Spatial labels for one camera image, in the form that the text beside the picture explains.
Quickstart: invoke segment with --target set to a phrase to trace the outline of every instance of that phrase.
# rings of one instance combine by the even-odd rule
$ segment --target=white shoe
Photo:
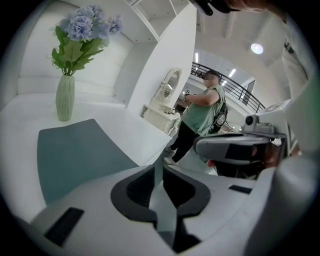
[[[164,148],[165,152],[168,152],[171,156],[174,156],[177,150],[172,150],[170,146]]]
[[[164,157],[162,160],[164,161],[165,164],[169,166],[176,166],[178,164],[172,159],[172,157]]]

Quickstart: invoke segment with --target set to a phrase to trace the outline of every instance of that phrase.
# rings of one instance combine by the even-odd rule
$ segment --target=black backpack
[[[223,101],[222,106],[217,115],[213,117],[212,125],[209,128],[208,134],[216,134],[227,120],[228,106],[226,100]]]

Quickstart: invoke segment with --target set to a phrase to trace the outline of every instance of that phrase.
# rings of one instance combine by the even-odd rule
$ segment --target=black metal railing
[[[213,70],[207,66],[198,64],[193,62],[191,68],[191,75],[194,75],[198,78],[203,79],[204,74]],[[220,85],[223,86],[224,91],[230,93],[237,100],[241,101],[244,105],[246,105],[249,109],[251,109],[254,113],[257,113],[261,110],[265,109],[265,106],[249,91],[243,88],[240,84],[230,79],[228,76],[224,74],[220,74]]]

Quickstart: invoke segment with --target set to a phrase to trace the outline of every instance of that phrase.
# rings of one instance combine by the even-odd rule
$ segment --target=gray mat
[[[41,130],[37,165],[47,204],[87,181],[137,167],[94,119]]]

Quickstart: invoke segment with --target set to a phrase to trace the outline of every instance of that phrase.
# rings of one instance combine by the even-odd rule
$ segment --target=green shirt
[[[195,133],[200,136],[206,135],[213,123],[213,117],[218,114],[225,100],[225,91],[221,85],[214,85],[206,89],[202,95],[206,95],[210,90],[216,90],[220,99],[210,106],[200,106],[191,104],[182,114],[181,120]]]

